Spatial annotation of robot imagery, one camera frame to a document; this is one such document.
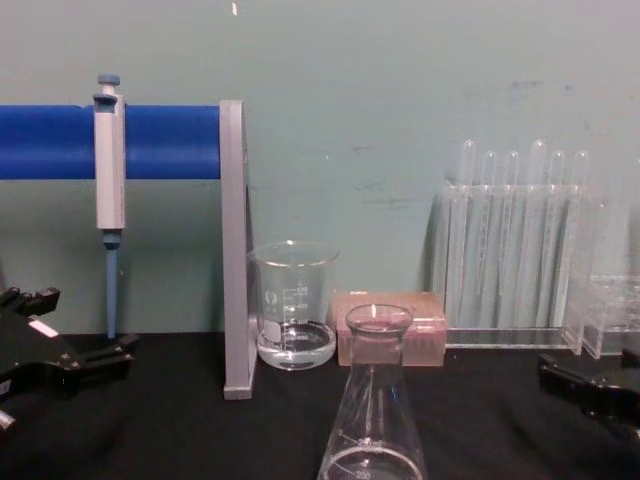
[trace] teal wall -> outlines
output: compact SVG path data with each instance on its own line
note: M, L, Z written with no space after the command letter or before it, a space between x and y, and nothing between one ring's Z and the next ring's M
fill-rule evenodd
M87 104L97 73L130 103L245 101L258 243L327 241L353 289L425 286L433 196L482 149L586 149L609 195L601 272L635 272L640 7L632 0L13 0L0 103ZM132 183L121 323L219 328L215 182ZM101 331L89 183L0 182L8 284L63 290L53 326Z

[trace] erlenmeyer flask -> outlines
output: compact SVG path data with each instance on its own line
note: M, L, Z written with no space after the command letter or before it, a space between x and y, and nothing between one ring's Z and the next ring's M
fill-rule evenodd
M411 314L392 305L349 312L351 373L318 480L427 480L402 373Z

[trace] white label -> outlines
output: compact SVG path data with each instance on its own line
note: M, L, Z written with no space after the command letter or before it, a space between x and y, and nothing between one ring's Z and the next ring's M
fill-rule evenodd
M280 324L278 322L272 322L271 320L265 320L262 335L270 342L280 343L281 331Z
M6 395L11 389L11 380L0 383L0 395Z
M35 328L40 333L42 333L43 335L46 335L49 338L53 338L53 337L57 337L58 336L58 332L56 332L49 325L45 325L44 323L42 323L40 320L33 320L32 322L29 322L29 325L32 328Z

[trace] liquid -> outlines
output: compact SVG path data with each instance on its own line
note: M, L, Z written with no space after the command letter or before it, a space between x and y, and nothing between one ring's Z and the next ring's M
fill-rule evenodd
M283 342L272 342L258 335L258 354L269 365L283 370L306 370L322 365L336 350L336 336L323 323L282 325Z
M427 480L416 464L390 448L353 447L335 455L319 480Z

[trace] gray pipette stand leg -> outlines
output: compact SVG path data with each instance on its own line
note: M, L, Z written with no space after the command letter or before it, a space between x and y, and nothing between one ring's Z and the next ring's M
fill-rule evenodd
M220 102L220 183L224 269L226 380L224 398L251 398L256 365L256 317L247 253L253 248L242 102Z

